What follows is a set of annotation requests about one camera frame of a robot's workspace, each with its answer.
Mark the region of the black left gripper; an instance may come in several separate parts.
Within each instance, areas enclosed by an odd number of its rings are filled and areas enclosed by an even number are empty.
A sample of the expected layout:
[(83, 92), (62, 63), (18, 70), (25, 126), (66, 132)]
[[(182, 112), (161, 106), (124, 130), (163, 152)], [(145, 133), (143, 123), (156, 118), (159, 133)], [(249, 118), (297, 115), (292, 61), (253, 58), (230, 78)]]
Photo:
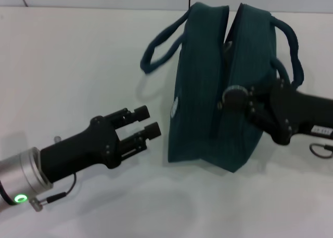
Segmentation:
[(119, 142), (114, 127), (148, 118), (148, 108), (143, 105), (133, 112), (124, 108), (105, 117), (91, 119), (89, 127), (83, 132), (41, 150), (42, 172), (54, 183), (95, 164), (104, 164), (109, 169), (118, 167), (120, 160), (145, 151), (146, 140), (159, 137), (161, 130), (154, 122)]

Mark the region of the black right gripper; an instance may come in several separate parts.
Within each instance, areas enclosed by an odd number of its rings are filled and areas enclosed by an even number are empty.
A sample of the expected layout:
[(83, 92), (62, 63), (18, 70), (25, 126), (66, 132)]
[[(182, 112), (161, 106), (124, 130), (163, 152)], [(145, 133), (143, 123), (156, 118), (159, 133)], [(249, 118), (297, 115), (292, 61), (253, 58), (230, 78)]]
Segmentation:
[[(299, 92), (283, 80), (268, 86), (229, 86), (222, 103), (237, 121), (268, 133), (283, 146), (297, 134), (332, 139), (332, 100)], [(259, 108), (265, 104), (273, 117)]]

